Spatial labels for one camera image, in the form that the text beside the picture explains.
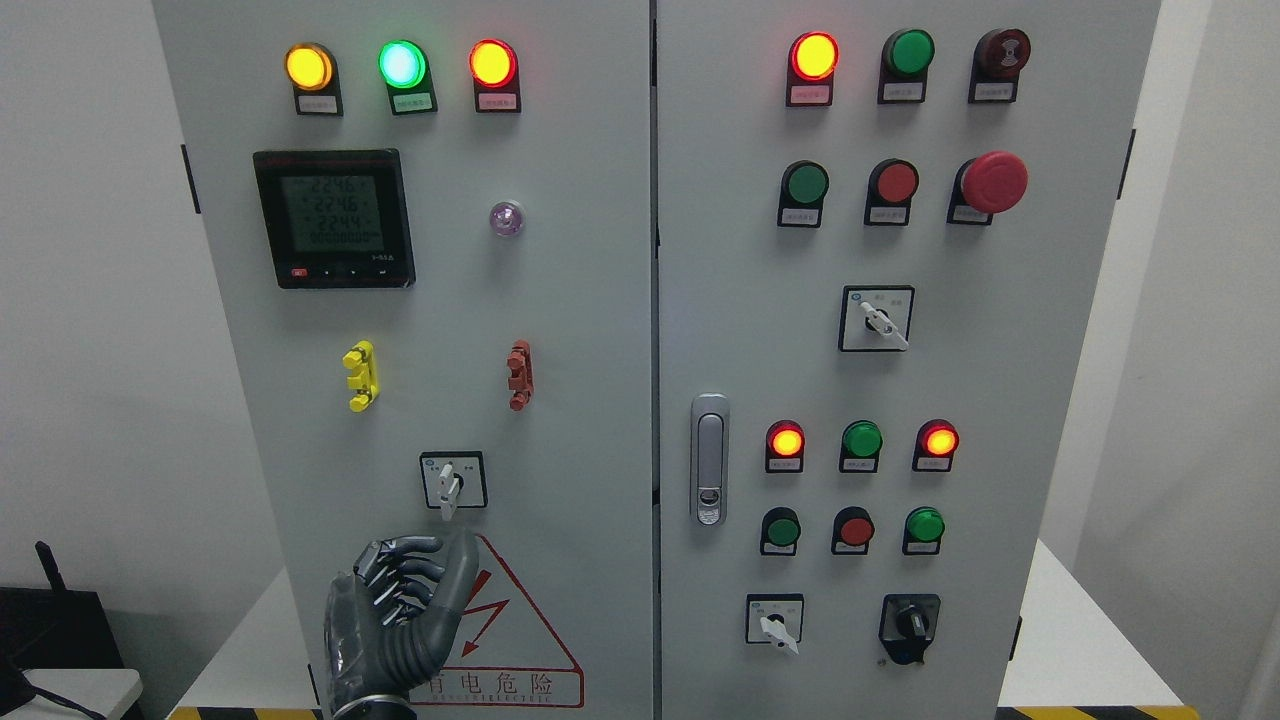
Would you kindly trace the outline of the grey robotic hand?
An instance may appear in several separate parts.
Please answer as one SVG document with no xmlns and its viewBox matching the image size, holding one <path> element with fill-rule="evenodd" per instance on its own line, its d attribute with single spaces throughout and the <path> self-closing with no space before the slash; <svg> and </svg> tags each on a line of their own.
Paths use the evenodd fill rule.
<svg viewBox="0 0 1280 720">
<path fill-rule="evenodd" d="M 372 541 L 351 574 L 330 584 L 325 611 L 330 711 L 371 694 L 398 694 L 436 676 L 451 655 L 477 578 L 468 529 L 445 538 Z"/>
</svg>

